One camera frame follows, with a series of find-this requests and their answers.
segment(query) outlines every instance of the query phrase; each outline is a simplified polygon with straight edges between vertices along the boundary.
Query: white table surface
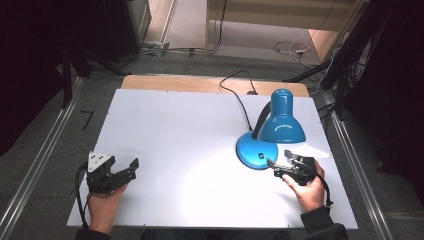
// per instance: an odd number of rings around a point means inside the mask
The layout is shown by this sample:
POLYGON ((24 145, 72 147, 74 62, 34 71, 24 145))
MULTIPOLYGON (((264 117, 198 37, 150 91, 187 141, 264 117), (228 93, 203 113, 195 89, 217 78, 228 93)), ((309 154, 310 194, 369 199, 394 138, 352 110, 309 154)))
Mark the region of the white table surface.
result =
MULTIPOLYGON (((254 127, 270 97, 239 96, 254 127)), ((313 100, 295 97, 294 116, 306 143, 279 145, 277 164, 288 165, 284 149, 315 157, 326 171, 333 221, 356 229, 313 100)), ((285 183, 271 169, 252 170, 238 160, 235 144, 247 131, 233 94, 117 90, 94 152, 115 156, 113 172, 134 158, 140 167, 121 198, 116 225, 302 228, 296 197, 285 183)), ((85 181, 80 191, 84 204, 85 181)), ((81 226, 76 203, 68 226, 81 226)))

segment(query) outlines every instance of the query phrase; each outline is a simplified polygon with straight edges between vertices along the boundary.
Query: wrist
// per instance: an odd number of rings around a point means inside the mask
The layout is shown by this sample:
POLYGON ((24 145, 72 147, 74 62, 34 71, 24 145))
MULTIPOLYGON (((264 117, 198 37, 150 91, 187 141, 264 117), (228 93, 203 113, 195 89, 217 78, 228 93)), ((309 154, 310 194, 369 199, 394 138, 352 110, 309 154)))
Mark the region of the wrist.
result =
POLYGON ((112 227, 110 227, 110 224, 102 224, 102 223, 91 223, 90 226, 88 226, 89 230, 93 230, 96 232, 101 232, 104 234, 109 234, 112 230, 112 227))

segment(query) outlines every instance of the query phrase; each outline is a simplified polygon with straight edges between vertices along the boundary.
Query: sleeve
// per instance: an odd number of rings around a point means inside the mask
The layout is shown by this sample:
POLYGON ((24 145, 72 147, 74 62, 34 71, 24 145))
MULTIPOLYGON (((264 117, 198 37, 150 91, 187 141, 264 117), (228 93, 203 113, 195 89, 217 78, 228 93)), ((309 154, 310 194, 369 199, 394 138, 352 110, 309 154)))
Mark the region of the sleeve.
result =
POLYGON ((300 215, 306 229, 307 240, 342 240, 349 239, 345 227, 333 223, 324 206, 300 215))
POLYGON ((102 232, 80 229, 75 236, 75 240, 110 240, 110 236, 102 232))

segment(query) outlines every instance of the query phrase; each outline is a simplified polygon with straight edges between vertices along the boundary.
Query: power cord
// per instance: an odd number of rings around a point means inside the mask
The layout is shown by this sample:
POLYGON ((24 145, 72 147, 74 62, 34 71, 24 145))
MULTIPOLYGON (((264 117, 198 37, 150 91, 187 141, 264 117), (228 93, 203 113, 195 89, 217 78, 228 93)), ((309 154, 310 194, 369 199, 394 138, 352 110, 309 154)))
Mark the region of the power cord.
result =
POLYGON ((232 74, 231 76, 228 76, 228 77, 226 77, 226 78, 222 79, 222 80, 219 82, 219 87, 221 87, 221 88, 223 88, 223 89, 225 89, 225 90, 227 90, 227 91, 232 92, 232 93, 233 93, 233 94, 237 97, 238 101, 239 101, 239 102, 240 102, 240 104, 241 104, 241 107, 243 108, 244 115, 246 116, 246 121, 247 121, 247 125, 248 125, 248 128, 249 128, 249 131, 253 131, 252 125, 250 124, 249 117, 248 117, 247 112, 246 112, 246 108, 244 107, 243 102, 241 101, 241 99, 240 99, 240 97, 238 96, 238 94, 237 94, 235 91, 233 91, 233 90, 231 90, 231 89, 229 89, 229 88, 226 88, 226 87, 222 86, 222 83, 223 83, 223 82, 225 82, 227 79, 232 78, 232 77, 236 76, 237 74, 239 74, 239 73, 243 73, 243 72, 244 72, 244 73, 249 74, 250 85, 252 86, 252 89, 253 89, 254 94, 255 94, 255 95, 258 95, 258 93, 256 92, 255 87, 253 86, 252 77, 251 77, 250 73, 249 73, 248 71, 246 71, 246 70, 238 71, 238 72, 236 72, 236 73, 232 74))
POLYGON ((85 204, 85 206, 83 208, 82 207, 82 201, 81 201, 81 194, 80 194, 80 191, 79 191, 79 187, 80 187, 79 178, 80 178, 81 172, 83 170, 86 171, 87 168, 88 168, 88 162, 86 161, 86 162, 84 162, 83 165, 81 165, 78 168, 77 174, 75 176, 75 195, 77 197, 78 210, 80 212, 80 216, 81 216, 81 220, 82 220, 82 227, 84 229, 88 229, 88 224, 87 224, 87 221, 85 220, 85 210, 86 210, 86 207, 87 207, 89 198, 87 199, 87 202, 86 202, 86 204, 85 204))

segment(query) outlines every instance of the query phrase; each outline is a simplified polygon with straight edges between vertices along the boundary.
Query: human hand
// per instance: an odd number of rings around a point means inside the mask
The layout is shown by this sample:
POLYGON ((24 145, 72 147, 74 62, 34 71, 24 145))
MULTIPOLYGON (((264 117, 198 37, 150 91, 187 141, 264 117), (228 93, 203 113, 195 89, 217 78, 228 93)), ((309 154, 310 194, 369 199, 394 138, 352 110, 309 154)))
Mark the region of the human hand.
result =
POLYGON ((88 195, 88 210, 91 223, 88 229, 109 234, 115 223, 119 199, 128 184, 116 189, 110 194, 90 193, 88 195))
MULTIPOLYGON (((321 168, 319 163, 315 160, 315 166, 320 176, 324 178, 324 169, 321 168)), ((306 186, 299 186, 293 178, 284 174, 283 181, 294 191, 297 201, 300 204, 303 212, 309 212, 324 204, 325 189, 321 180, 315 177, 312 182, 306 186)))

